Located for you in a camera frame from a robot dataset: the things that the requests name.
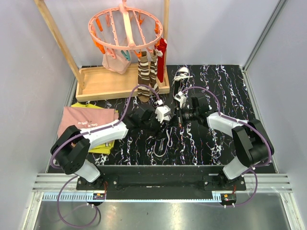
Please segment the white shoelace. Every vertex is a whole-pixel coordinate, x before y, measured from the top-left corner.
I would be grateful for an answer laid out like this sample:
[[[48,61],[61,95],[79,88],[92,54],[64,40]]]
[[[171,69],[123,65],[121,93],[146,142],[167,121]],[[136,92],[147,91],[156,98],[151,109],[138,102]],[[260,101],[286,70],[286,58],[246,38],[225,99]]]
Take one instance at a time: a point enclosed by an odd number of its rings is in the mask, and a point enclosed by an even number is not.
[[[168,148],[173,146],[173,141],[172,141],[172,138],[171,138],[172,131],[173,131],[172,127],[166,130],[166,137],[167,137],[167,144],[166,144],[166,146]]]

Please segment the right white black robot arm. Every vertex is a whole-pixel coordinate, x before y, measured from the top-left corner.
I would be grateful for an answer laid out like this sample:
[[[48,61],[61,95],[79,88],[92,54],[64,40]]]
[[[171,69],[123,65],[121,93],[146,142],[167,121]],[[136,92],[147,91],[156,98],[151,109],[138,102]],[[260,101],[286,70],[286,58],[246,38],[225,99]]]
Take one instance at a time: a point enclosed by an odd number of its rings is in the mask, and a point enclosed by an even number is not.
[[[230,189],[234,186],[235,180],[248,169],[262,161],[271,160],[274,147],[261,121],[242,121],[226,116],[211,110],[209,105],[198,97],[192,97],[191,108],[186,108],[187,98],[181,92],[176,94],[174,99],[178,104],[173,118],[175,125],[182,126],[197,121],[205,128],[220,131],[232,138],[236,156],[219,173],[217,181],[220,188]]]

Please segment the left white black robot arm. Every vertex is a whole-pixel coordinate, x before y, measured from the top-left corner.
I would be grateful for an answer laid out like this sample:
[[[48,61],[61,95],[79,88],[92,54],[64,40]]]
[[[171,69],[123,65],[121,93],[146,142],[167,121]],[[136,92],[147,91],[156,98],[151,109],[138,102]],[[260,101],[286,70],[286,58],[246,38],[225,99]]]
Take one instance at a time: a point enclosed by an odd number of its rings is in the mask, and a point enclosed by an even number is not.
[[[157,134],[163,123],[170,121],[170,113],[167,106],[159,106],[155,110],[132,111],[119,120],[96,128],[81,130],[72,125],[66,128],[50,153],[66,175],[75,174],[85,179],[92,189],[100,189],[104,183],[103,177],[98,168],[87,160],[88,152],[101,144],[124,139],[135,129]]]

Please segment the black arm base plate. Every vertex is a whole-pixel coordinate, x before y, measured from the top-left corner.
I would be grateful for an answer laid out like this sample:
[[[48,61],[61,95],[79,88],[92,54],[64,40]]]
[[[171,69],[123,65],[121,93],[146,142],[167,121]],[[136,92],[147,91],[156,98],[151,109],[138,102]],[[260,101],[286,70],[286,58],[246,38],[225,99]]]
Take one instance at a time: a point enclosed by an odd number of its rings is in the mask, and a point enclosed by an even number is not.
[[[76,189],[94,193],[106,189],[107,201],[218,201],[220,192],[246,190],[244,178],[226,179],[222,166],[100,166],[98,169],[101,175],[96,182],[79,178]]]

